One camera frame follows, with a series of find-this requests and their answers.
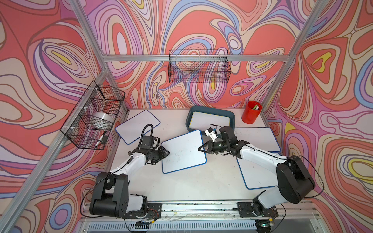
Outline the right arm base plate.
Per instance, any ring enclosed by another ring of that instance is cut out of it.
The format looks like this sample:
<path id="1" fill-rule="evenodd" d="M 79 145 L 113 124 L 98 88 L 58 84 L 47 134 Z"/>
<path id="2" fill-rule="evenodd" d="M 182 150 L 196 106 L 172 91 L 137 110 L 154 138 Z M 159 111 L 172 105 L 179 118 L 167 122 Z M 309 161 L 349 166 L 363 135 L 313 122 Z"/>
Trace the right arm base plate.
<path id="1" fill-rule="evenodd" d="M 273 206 L 270 209 L 264 208 L 260 203 L 238 202 L 237 208 L 240 217 L 267 217 L 276 218 L 279 216 L 277 209 Z"/>

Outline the yellow-framed whiteboard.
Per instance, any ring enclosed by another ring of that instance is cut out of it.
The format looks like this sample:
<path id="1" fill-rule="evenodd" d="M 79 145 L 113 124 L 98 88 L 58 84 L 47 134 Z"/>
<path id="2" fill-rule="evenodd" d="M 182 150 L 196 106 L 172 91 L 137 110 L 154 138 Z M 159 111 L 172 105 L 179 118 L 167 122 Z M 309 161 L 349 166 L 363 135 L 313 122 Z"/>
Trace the yellow-framed whiteboard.
<path id="1" fill-rule="evenodd" d="M 227 116 L 208 114 L 202 112 L 193 112 L 187 126 L 192 130 L 205 131 L 212 125 L 227 126 L 230 125 L 230 118 Z"/>

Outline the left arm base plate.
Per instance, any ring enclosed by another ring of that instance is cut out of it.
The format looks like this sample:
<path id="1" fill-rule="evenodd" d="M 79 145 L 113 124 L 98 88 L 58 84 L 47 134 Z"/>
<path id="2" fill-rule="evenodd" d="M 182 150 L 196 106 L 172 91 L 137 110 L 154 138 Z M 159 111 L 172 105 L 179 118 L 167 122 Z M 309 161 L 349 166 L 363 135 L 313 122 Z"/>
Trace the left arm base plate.
<path id="1" fill-rule="evenodd" d="M 157 220 L 161 218 L 162 203 L 148 203 L 138 211 L 131 211 L 125 214 L 124 219 L 145 219 Z"/>

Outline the teal plastic storage box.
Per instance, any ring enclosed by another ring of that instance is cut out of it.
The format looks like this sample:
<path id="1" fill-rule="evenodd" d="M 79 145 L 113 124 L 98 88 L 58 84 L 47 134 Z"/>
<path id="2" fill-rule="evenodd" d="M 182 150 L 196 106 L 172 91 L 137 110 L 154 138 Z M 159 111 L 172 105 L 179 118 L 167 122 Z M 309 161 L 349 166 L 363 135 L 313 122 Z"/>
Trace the teal plastic storage box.
<path id="1" fill-rule="evenodd" d="M 210 127 L 217 126 L 219 129 L 223 126 L 230 126 L 235 129 L 235 123 L 235 114 L 231 111 L 193 106 L 189 110 L 185 125 L 189 132 L 200 130 L 205 135 L 204 131 Z"/>

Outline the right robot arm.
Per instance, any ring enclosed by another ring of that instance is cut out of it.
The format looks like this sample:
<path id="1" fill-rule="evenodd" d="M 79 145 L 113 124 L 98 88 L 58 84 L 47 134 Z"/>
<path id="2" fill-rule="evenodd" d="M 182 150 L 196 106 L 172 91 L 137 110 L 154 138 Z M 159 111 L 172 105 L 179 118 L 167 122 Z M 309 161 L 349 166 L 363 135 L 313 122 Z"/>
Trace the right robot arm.
<path id="1" fill-rule="evenodd" d="M 210 139 L 198 151 L 250 161 L 277 177 L 277 186 L 264 190 L 252 200 L 249 210 L 254 215 L 263 216 L 278 204 L 298 204 L 315 188 L 315 181 L 299 156 L 285 157 L 259 149 L 239 140 L 230 126 L 221 127 L 219 133 L 221 140 L 213 128 L 205 130 Z"/>

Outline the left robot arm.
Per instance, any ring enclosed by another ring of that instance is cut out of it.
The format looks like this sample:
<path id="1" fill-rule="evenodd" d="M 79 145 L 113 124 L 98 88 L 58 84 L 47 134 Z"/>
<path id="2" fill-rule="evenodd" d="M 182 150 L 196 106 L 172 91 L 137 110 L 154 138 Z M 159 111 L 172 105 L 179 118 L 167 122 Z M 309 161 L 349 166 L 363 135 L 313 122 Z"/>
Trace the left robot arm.
<path id="1" fill-rule="evenodd" d="M 145 195 L 130 194 L 130 180 L 145 165 L 156 165 L 170 152 L 160 145 L 160 138 L 142 136 L 138 146 L 128 154 L 129 158 L 118 168 L 97 176 L 90 201 L 90 214 L 115 218 L 132 215 L 143 218 L 151 212 Z"/>

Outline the blue whiteboard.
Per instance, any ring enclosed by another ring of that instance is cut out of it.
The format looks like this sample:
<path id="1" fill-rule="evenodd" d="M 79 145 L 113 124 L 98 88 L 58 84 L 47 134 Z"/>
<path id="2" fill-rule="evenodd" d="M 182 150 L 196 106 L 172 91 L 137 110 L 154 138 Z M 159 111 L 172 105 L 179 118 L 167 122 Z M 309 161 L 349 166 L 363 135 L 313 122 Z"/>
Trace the blue whiteboard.
<path id="1" fill-rule="evenodd" d="M 279 143 L 270 128 L 235 128 L 235 135 L 238 140 L 245 140 L 257 148 L 269 152 L 281 151 Z"/>
<path id="2" fill-rule="evenodd" d="M 170 152 L 162 160 L 162 172 L 169 174 L 206 164 L 206 154 L 198 150 L 203 143 L 200 130 L 162 142 L 161 146 Z"/>
<path id="3" fill-rule="evenodd" d="M 151 124 L 155 128 L 160 123 L 161 121 L 151 112 L 144 110 L 116 127 L 115 131 L 127 145 L 130 145 L 140 138 L 141 132 L 147 124 Z"/>
<path id="4" fill-rule="evenodd" d="M 250 154 L 237 159 L 237 162 L 247 189 L 278 186 L 276 168 L 284 160 L 269 155 Z"/>

